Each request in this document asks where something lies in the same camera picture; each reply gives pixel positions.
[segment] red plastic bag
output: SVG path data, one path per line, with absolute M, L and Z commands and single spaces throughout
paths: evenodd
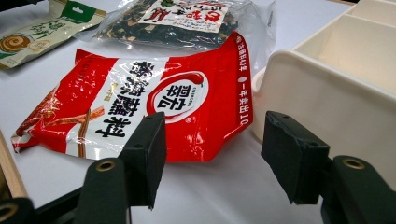
M 146 115 L 166 116 L 168 161 L 210 161 L 252 122 L 244 38 L 219 49 L 156 60 L 79 51 L 76 67 L 12 136 L 16 151 L 41 145 L 88 159 L 117 157 Z

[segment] product package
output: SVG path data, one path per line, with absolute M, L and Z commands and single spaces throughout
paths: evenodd
M 179 55 L 185 55 L 186 50 L 216 49 L 237 31 L 247 41 L 252 74 L 264 68 L 275 45 L 275 0 L 263 1 L 264 6 L 250 0 L 123 2 L 120 10 L 109 13 L 95 33 L 88 35 L 90 38 L 81 39 L 121 42 L 128 49 L 136 45 L 167 47 L 169 55 L 178 50 L 183 50 Z
M 141 119 L 165 113 L 167 161 L 210 161 L 252 122 L 248 47 L 232 32 L 218 49 L 156 59 L 79 50 L 72 69 L 12 136 L 99 160 L 118 157 Z
M 74 1 L 49 0 L 49 14 L 0 35 L 0 69 L 12 68 L 56 48 L 75 33 L 99 24 L 106 13 Z

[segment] white table surface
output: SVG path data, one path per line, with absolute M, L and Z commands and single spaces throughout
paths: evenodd
M 83 0 L 112 11 L 117 0 Z M 326 0 L 277 0 L 276 49 L 289 49 L 350 6 Z M 0 12 L 0 34 L 47 14 L 48 2 Z M 76 39 L 25 65 L 0 71 L 0 129 L 10 136 L 74 65 L 76 48 L 106 56 L 128 49 L 94 47 Z M 166 163 L 153 211 L 133 207 L 134 223 L 321 223 L 319 205 L 290 205 L 250 130 L 229 141 L 207 163 Z M 12 156 L 35 207 L 79 188 L 92 163 L 43 147 Z

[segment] white storage bin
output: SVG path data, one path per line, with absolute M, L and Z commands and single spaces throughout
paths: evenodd
M 396 0 L 360 0 L 347 14 L 396 27 Z
M 358 5 L 270 57 L 253 78 L 253 132 L 262 140 L 268 110 L 290 115 L 396 189 L 396 27 L 354 16 Z

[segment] clear plastic bag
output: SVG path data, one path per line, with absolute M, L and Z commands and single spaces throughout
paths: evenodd
M 218 48 L 235 30 L 247 41 L 251 74 L 256 74 L 267 64 L 275 45 L 275 3 L 122 0 L 120 9 L 110 13 L 89 39 L 121 42 L 128 49 L 142 44 L 151 47 L 138 49 L 167 47 L 169 55 L 186 55 L 186 49 L 194 53 Z

